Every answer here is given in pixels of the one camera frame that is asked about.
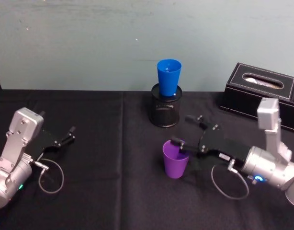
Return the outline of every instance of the blue led light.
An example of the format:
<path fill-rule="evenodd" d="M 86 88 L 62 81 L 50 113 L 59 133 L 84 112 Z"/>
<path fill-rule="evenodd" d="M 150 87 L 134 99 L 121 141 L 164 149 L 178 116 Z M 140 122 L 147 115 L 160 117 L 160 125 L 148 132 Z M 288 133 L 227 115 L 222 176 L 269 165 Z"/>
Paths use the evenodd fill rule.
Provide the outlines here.
<path fill-rule="evenodd" d="M 264 179 L 262 177 L 260 177 L 260 176 L 255 176 L 254 179 L 256 181 L 264 181 Z"/>

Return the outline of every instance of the plastic cup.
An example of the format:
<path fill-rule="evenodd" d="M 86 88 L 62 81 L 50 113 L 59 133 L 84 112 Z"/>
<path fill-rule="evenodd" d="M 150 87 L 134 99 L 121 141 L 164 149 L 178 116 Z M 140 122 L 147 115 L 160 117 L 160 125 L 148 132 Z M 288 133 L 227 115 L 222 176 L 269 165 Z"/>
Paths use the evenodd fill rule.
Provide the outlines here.
<path fill-rule="evenodd" d="M 166 175 L 172 179 L 182 177 L 189 161 L 189 153 L 180 152 L 180 148 L 168 140 L 163 145 L 163 155 Z"/>
<path fill-rule="evenodd" d="M 181 63 L 173 59 L 165 59 L 158 62 L 157 69 L 160 94 L 171 97 L 176 93 L 181 67 Z"/>

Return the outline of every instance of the blue cup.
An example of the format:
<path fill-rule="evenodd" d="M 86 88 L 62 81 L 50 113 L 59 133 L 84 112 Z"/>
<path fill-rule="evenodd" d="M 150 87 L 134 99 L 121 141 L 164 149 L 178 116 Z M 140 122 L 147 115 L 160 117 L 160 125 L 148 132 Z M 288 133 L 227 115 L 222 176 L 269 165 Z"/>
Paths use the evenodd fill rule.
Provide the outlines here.
<path fill-rule="evenodd" d="M 165 59 L 158 62 L 157 68 L 160 94 L 171 97 L 176 93 L 181 67 L 181 63 L 173 59 Z"/>

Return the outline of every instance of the cable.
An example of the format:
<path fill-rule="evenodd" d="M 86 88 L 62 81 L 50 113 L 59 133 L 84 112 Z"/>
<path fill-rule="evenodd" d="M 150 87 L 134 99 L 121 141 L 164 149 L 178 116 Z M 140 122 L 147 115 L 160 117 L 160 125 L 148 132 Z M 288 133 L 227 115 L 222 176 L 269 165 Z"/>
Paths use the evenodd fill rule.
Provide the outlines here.
<path fill-rule="evenodd" d="M 215 180 L 214 180 L 214 177 L 213 177 L 213 170 L 215 168 L 216 165 L 213 166 L 212 170 L 211 170 L 211 178 L 212 178 L 212 182 L 214 184 L 214 186 L 218 189 L 218 191 L 224 195 L 225 197 L 229 198 L 229 199 L 232 199 L 232 200 L 242 200 L 242 199 L 245 199 L 248 195 L 249 195 L 249 187 L 248 187 L 248 184 L 246 183 L 245 179 L 243 178 L 243 176 L 237 172 L 236 174 L 239 176 L 239 178 L 241 178 L 242 182 L 244 183 L 245 187 L 246 187 L 246 194 L 244 196 L 241 196 L 241 197 L 232 197 L 232 196 L 229 196 L 227 195 L 226 193 L 223 192 L 223 190 L 221 190 L 218 185 L 215 183 Z"/>
<path fill-rule="evenodd" d="M 41 178 L 42 178 L 42 176 L 43 176 L 43 174 L 44 174 L 43 171 L 42 171 L 42 173 L 40 174 L 40 177 L 38 178 L 38 185 L 39 185 L 40 188 L 43 190 L 43 192 L 45 192 L 45 193 L 47 193 L 47 194 L 55 194 L 55 193 L 59 192 L 59 191 L 62 189 L 63 185 L 64 185 L 64 173 L 63 173 L 63 170 L 62 170 L 61 166 L 58 165 L 58 163 L 56 163 L 56 162 L 53 161 L 53 160 L 46 159 L 46 158 L 42 158 L 41 160 L 49 161 L 49 162 L 55 164 L 55 165 L 59 168 L 59 170 L 61 171 L 61 174 L 62 174 L 62 182 L 61 182 L 61 186 L 60 186 L 57 190 L 55 190 L 55 191 L 53 191 L 53 192 L 50 192 L 50 191 L 45 190 L 45 189 L 43 188 L 43 186 L 41 185 Z"/>

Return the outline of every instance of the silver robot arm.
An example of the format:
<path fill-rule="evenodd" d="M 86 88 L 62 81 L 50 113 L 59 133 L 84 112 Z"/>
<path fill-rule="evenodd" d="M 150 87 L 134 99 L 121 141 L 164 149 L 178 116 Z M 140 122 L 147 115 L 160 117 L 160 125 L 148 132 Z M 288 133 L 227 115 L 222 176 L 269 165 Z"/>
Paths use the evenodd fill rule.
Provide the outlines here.
<path fill-rule="evenodd" d="M 40 115 L 27 108 L 16 111 L 13 116 L 0 156 L 0 208 L 7 205 L 32 173 L 30 163 L 33 159 L 24 151 L 38 135 L 43 121 Z M 34 163 L 43 170 L 48 170 L 48 167 L 40 162 Z"/>
<path fill-rule="evenodd" d="M 263 98 L 257 112 L 259 128 L 266 134 L 266 151 L 253 146 L 241 171 L 285 191 L 294 205 L 294 162 L 292 152 L 281 142 L 279 100 Z"/>

